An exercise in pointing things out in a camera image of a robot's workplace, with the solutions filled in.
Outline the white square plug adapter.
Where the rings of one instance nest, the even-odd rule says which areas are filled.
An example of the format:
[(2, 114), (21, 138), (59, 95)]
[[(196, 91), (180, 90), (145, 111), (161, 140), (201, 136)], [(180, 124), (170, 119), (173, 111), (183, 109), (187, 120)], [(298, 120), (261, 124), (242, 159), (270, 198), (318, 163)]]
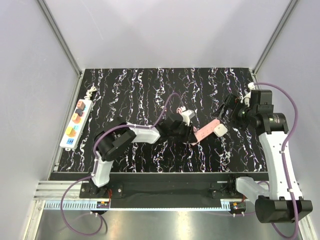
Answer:
[(228, 129), (224, 124), (220, 123), (214, 128), (213, 132), (218, 138), (221, 138), (228, 132)]

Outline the white power strip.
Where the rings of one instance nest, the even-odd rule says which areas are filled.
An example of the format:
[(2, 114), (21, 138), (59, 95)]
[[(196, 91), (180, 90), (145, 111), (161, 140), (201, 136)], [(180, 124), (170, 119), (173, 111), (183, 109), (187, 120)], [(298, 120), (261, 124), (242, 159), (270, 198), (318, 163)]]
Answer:
[(66, 150), (75, 150), (77, 148), (92, 106), (92, 100), (78, 100), (60, 141), (59, 146), (61, 148)]

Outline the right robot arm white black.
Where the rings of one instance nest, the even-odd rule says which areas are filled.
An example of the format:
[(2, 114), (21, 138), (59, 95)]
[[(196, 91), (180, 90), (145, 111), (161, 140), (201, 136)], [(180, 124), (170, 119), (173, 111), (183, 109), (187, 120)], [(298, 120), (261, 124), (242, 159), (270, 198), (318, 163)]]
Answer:
[(313, 210), (310, 200), (303, 197), (297, 183), (289, 150), (292, 132), (283, 113), (275, 113), (271, 90), (251, 90), (247, 99), (230, 93), (218, 108), (218, 118), (230, 112), (232, 127), (255, 130), (267, 165), (269, 189), (252, 177), (232, 177), (227, 185), (232, 198), (245, 196), (254, 204), (255, 215), (261, 223), (294, 223)]

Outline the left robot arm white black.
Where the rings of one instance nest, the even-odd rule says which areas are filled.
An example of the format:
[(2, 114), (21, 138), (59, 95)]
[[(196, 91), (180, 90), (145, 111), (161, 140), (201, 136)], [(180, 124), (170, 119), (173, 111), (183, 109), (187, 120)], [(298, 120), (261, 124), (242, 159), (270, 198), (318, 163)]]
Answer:
[(196, 143), (198, 140), (191, 121), (194, 116), (193, 110), (172, 113), (155, 126), (136, 125), (118, 117), (110, 128), (101, 131), (94, 139), (95, 167), (91, 174), (93, 184), (90, 192), (97, 198), (103, 198), (108, 193), (113, 162), (133, 143), (152, 145), (169, 138), (176, 138), (184, 144)]

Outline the pink plug on strip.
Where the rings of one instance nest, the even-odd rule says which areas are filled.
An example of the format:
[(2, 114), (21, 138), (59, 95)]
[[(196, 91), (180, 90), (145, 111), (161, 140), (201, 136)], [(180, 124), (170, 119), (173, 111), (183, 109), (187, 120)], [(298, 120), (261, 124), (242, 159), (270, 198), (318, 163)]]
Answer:
[(79, 109), (83, 109), (85, 107), (85, 103), (83, 101), (79, 100), (76, 107)]

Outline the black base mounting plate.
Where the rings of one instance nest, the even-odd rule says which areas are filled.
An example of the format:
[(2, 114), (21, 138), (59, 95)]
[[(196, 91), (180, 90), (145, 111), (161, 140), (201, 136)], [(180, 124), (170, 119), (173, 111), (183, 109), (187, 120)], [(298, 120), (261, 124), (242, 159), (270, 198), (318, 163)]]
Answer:
[(222, 199), (241, 201), (236, 178), (242, 173), (111, 173), (106, 186), (92, 182), (80, 187), (80, 198), (106, 199), (119, 209), (178, 209), (219, 207)]

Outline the right aluminium frame post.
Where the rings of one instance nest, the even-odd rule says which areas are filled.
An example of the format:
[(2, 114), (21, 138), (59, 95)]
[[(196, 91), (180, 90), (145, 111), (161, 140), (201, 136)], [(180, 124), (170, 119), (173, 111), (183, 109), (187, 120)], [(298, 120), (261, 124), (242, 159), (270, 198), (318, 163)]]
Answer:
[(264, 64), (267, 56), (269, 55), (270, 51), (272, 50), (273, 46), (275, 45), (277, 39), (281, 35), (282, 31), (284, 30), (289, 18), (291, 17), (292, 13), (294, 12), (295, 8), (299, 4), (299, 0), (290, 0), (287, 4), (282, 16), (280, 17), (274, 31), (272, 32), (265, 48), (262, 51), (257, 63), (252, 69), (252, 73), (256, 76), (261, 69), (262, 65)]

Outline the aluminium frame post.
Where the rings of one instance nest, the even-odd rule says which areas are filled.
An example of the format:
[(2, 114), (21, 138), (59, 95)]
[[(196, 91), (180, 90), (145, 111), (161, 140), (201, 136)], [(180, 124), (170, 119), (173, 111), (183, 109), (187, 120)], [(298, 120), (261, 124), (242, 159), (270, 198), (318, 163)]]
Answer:
[(50, 29), (52, 30), (56, 40), (58, 41), (60, 47), (62, 48), (66, 58), (68, 59), (73, 71), (79, 78), (82, 74), (82, 69), (79, 67), (75, 57), (73, 56), (49, 6), (47, 5), (45, 0), (36, 0), (41, 12), (43, 13), (44, 17), (46, 18)]
[(257, 63), (252, 69), (252, 73), (256, 76), (261, 69), (262, 65), (264, 64), (267, 56), (269, 55), (270, 51), (272, 50), (273, 46), (275, 45), (277, 39), (281, 35), (282, 31), (284, 30), (289, 18), (291, 17), (292, 13), (294, 12), (295, 8), (299, 4), (299, 0), (290, 0), (287, 4), (282, 16), (280, 17), (274, 31), (272, 32), (265, 48), (262, 51)]

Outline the left aluminium frame post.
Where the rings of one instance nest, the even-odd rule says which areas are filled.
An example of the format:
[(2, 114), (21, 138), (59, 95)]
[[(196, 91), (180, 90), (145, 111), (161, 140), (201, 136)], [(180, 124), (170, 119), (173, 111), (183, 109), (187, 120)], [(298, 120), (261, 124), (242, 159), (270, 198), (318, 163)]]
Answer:
[(45, 0), (36, 0), (41, 12), (43, 13), (44, 17), (46, 18), (50, 29), (52, 30), (56, 40), (58, 41), (60, 47), (62, 48), (66, 58), (68, 59), (73, 71), (79, 78), (82, 74), (82, 69), (79, 67), (75, 57), (73, 56), (49, 6), (47, 5)]

